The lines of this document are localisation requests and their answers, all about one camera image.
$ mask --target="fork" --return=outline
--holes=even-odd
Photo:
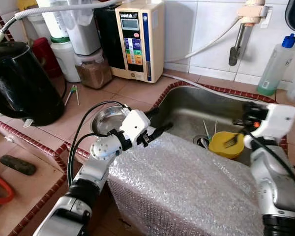
[[[230,147],[234,146],[235,144],[237,144],[238,135],[239,135],[239,133],[235,134],[234,137],[232,137],[228,141],[224,142],[223,146],[225,148],[230,148]]]

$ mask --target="sink drain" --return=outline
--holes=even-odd
[[[203,135],[203,134],[196,135],[196,136],[193,138],[192,142],[193,142],[194,144],[198,145],[198,146],[201,146],[202,148],[207,148],[207,147],[205,147],[205,146],[202,144],[201,139],[204,139],[204,140],[205,140],[207,146],[209,145],[209,141],[208,141],[208,139],[207,139],[207,135]]]

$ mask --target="red container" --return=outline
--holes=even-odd
[[[62,75],[57,59],[46,38],[39,38],[35,40],[32,50],[44,70],[47,72],[49,78],[55,78]]]

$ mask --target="spray bottle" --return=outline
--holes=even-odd
[[[294,55],[295,37],[291,33],[286,36],[282,44],[275,45],[269,62],[258,83],[257,91],[262,95],[273,95],[284,77],[287,67]]]

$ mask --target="yellow bowl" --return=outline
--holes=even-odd
[[[210,142],[208,149],[220,156],[224,156],[228,159],[238,157],[244,150],[244,135],[239,134],[237,137],[237,144],[229,148],[224,147],[224,143],[229,139],[233,138],[236,133],[231,132],[218,132],[213,135],[212,141]]]

